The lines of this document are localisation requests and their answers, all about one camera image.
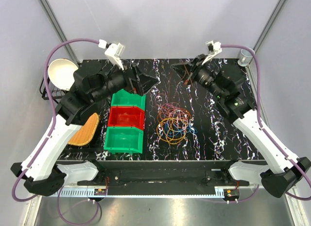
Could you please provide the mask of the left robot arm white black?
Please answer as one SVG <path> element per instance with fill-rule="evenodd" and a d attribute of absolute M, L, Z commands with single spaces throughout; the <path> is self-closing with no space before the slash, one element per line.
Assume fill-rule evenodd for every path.
<path fill-rule="evenodd" d="M 50 196 L 64 185 L 104 182 L 103 167 L 96 161 L 57 165 L 56 161 L 69 140 L 94 113 L 99 113 L 107 97 L 121 89 L 145 95 L 158 79 L 139 70 L 132 63 L 123 70 L 114 65 L 108 69 L 100 61 L 84 61 L 73 73 L 74 83 L 53 110 L 52 121 L 39 144 L 11 171 L 24 179 L 24 187 L 34 195 Z"/>

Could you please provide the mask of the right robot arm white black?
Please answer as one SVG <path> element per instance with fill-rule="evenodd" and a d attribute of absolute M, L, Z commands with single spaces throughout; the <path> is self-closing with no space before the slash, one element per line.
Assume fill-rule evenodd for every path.
<path fill-rule="evenodd" d="M 201 54 L 187 63 L 172 64 L 171 69 L 186 85 L 197 83 L 212 94 L 220 115 L 246 135 L 267 163 L 231 161 L 220 174 L 225 185 L 247 181 L 263 185 L 268 193 L 280 198 L 306 175 L 311 161 L 286 148 L 262 121 L 260 111 L 240 92 L 245 74 L 237 65 L 214 67 Z"/>

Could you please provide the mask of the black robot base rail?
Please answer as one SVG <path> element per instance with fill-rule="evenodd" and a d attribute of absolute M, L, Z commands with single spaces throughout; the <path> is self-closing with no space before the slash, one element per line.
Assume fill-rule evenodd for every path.
<path fill-rule="evenodd" d="M 229 177 L 230 161 L 99 161 L 99 178 L 72 187 L 108 185 L 109 197 L 216 198 L 224 189 L 237 191 L 247 181 Z"/>

